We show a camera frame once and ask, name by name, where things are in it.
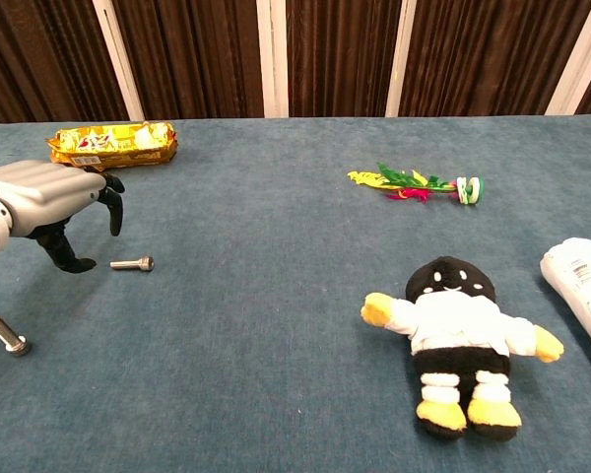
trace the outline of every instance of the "wrapped package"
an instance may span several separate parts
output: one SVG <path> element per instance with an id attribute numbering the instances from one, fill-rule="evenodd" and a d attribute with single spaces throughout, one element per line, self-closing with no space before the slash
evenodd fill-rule
<path id="1" fill-rule="evenodd" d="M 177 134 L 166 122 L 63 129 L 46 142 L 52 162 L 97 170 L 168 163 L 177 150 Z"/>

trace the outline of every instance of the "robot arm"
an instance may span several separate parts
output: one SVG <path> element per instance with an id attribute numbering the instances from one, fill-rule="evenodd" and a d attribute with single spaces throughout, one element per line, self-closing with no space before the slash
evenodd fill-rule
<path id="1" fill-rule="evenodd" d="M 120 233 L 124 187 L 117 177 L 41 161 L 0 167 L 0 251 L 10 237 L 35 239 L 55 266 L 68 273 L 92 269 L 77 258 L 64 230 L 70 218 L 93 202 L 107 206 L 112 235 Z"/>

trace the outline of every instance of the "yellow plush hand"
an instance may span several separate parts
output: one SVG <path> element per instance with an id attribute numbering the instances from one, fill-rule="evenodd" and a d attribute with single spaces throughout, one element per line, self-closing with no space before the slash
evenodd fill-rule
<path id="1" fill-rule="evenodd" d="M 561 342 L 545 328 L 535 325 L 536 356 L 544 363 L 555 362 L 564 353 Z"/>
<path id="2" fill-rule="evenodd" d="M 365 303 L 361 308 L 361 317 L 370 325 L 382 327 L 390 321 L 393 301 L 393 298 L 385 294 L 370 293 L 365 296 Z"/>

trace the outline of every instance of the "hex bolt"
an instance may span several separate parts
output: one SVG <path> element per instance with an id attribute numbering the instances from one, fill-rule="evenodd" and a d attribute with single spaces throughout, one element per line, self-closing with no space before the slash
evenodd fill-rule
<path id="1" fill-rule="evenodd" d="M 109 263 L 111 269 L 139 269 L 141 271 L 151 271 L 154 269 L 154 258 L 145 255 L 135 261 L 112 261 Z"/>
<path id="2" fill-rule="evenodd" d="M 0 340 L 5 345 L 5 349 L 14 357 L 21 357 L 29 352 L 31 344 L 22 335 L 18 336 L 7 322 L 0 318 Z"/>

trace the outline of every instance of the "plush doll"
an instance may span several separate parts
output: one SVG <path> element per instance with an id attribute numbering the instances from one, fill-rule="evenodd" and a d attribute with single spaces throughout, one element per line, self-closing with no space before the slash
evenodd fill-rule
<path id="1" fill-rule="evenodd" d="M 361 317 L 408 335 L 423 385 L 416 414 L 437 437 L 459 439 L 468 423 L 510 440 L 521 418 L 510 402 L 510 354 L 556 361 L 560 341 L 525 318 L 501 313 L 491 280 L 467 261 L 443 256 L 417 270 L 406 299 L 365 297 Z"/>

